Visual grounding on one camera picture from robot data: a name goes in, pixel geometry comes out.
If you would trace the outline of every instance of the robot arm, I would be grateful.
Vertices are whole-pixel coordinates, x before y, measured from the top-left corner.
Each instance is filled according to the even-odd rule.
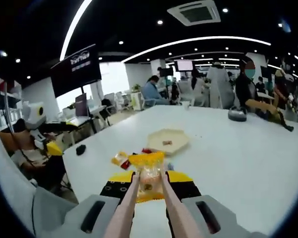
[[[43,102],[33,104],[23,102],[22,114],[25,126],[34,138],[35,146],[47,151],[50,155],[61,156],[63,152],[57,144],[54,141],[50,141],[41,133],[70,131],[76,129],[77,126],[67,122],[46,123]]]

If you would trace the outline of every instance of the monitor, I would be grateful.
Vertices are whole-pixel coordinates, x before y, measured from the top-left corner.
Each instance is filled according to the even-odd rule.
[[[193,70],[193,62],[191,60],[177,60],[175,63],[177,72],[186,72]]]
[[[77,117],[88,117],[86,93],[75,98],[75,114]]]
[[[101,80],[96,46],[86,47],[54,65],[51,80],[55,97]]]

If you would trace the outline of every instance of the potted plant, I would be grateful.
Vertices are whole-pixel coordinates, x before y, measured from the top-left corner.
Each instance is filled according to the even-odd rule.
[[[133,93],[140,92],[140,89],[141,89],[141,86],[140,86],[139,84],[135,84],[135,85],[132,87],[132,92],[133,92]]]

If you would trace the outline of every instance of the cup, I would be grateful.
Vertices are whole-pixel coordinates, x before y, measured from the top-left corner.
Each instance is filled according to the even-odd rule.
[[[183,101],[182,106],[184,107],[185,110],[188,110],[189,106],[190,106],[190,102],[189,101]]]

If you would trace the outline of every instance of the black sign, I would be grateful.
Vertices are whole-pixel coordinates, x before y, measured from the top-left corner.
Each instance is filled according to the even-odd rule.
[[[55,96],[101,80],[95,45],[86,47],[51,68]]]

